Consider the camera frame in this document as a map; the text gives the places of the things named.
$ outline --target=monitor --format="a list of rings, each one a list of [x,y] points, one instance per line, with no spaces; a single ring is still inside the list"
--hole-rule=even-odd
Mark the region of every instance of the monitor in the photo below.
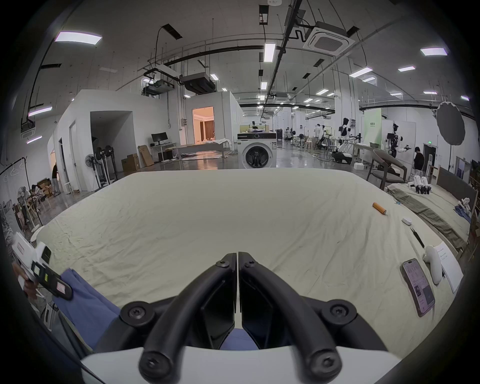
[[[162,133],[153,133],[152,134],[152,140],[155,142],[155,141],[158,141],[158,142],[161,142],[161,141],[164,141],[164,140],[167,140],[167,134],[165,132],[162,132]]]

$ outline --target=desk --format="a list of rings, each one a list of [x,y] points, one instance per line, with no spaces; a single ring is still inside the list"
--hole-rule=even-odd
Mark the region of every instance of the desk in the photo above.
[[[373,148],[373,147],[370,147],[369,145],[365,144],[365,143],[353,143],[353,152],[355,153],[355,148],[358,148],[358,149],[366,149],[367,151],[373,151],[374,149],[380,149],[380,148]]]
[[[198,144],[187,144],[174,147],[173,149],[177,150],[177,155],[180,161],[180,169],[182,168],[182,153],[196,153],[196,152],[207,152],[207,151],[222,151],[222,164],[225,165],[225,148],[229,148],[228,142],[223,143],[198,143]]]
[[[162,153],[162,161],[164,160],[163,158],[163,148],[165,147],[172,147],[174,148],[175,147],[175,143],[164,143],[164,144],[156,144],[154,145],[153,147],[150,147],[150,148],[160,148],[160,152]]]

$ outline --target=bed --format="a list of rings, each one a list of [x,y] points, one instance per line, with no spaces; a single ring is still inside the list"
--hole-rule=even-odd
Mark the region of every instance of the bed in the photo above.
[[[373,202],[387,209],[385,216]],[[74,269],[119,307],[177,295],[225,254],[245,251],[301,295],[349,300],[389,351],[404,357],[454,296],[447,280],[433,285],[403,216],[425,245],[441,242],[406,207],[349,172],[138,172],[62,212],[38,239],[52,249],[54,270]],[[436,302],[421,318],[400,273],[412,258]]]
[[[440,168],[437,184],[430,194],[418,194],[407,184],[390,184],[387,191],[395,199],[420,216],[457,251],[465,249],[470,223],[455,212],[460,199],[470,198],[470,209],[475,206],[477,191],[463,180]]]

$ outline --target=doorway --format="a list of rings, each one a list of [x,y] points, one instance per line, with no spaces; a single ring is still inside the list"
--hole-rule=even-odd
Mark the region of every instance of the doorway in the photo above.
[[[213,107],[192,109],[193,137],[196,143],[215,140]]]
[[[429,155],[432,155],[432,167],[435,166],[435,154],[437,152],[437,147],[434,145],[424,144],[423,145],[423,157],[425,161],[423,162],[423,171],[427,170]]]

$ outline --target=smartphone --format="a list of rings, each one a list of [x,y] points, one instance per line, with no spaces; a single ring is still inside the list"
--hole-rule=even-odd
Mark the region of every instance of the smartphone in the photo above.
[[[400,267],[402,276],[407,282],[408,288],[413,296],[418,316],[422,317],[435,304],[432,288],[417,259],[402,263]]]

